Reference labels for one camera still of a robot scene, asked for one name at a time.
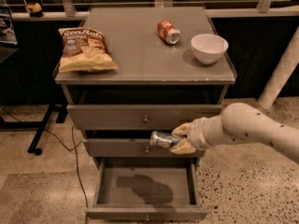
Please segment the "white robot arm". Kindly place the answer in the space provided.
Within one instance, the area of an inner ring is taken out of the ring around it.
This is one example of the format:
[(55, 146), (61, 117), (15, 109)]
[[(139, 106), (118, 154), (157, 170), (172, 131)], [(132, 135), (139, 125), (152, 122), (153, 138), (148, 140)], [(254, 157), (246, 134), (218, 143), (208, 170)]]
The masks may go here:
[(244, 103), (226, 106), (218, 116), (195, 119), (178, 126), (172, 134), (180, 138), (170, 148), (175, 154), (191, 154), (217, 145), (261, 143), (299, 163), (299, 130), (270, 119)]

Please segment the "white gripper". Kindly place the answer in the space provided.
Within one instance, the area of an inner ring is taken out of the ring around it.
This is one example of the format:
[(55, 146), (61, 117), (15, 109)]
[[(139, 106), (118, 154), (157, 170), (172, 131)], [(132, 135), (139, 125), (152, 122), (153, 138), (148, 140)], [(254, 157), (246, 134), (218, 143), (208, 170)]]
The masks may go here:
[(177, 155), (192, 154), (199, 150), (207, 150), (212, 148), (212, 145), (207, 141), (204, 135), (204, 129), (210, 123), (208, 118), (195, 119), (191, 123), (186, 122), (175, 128), (171, 134), (182, 139), (187, 136), (187, 139), (180, 140), (175, 146), (170, 148), (170, 151)]

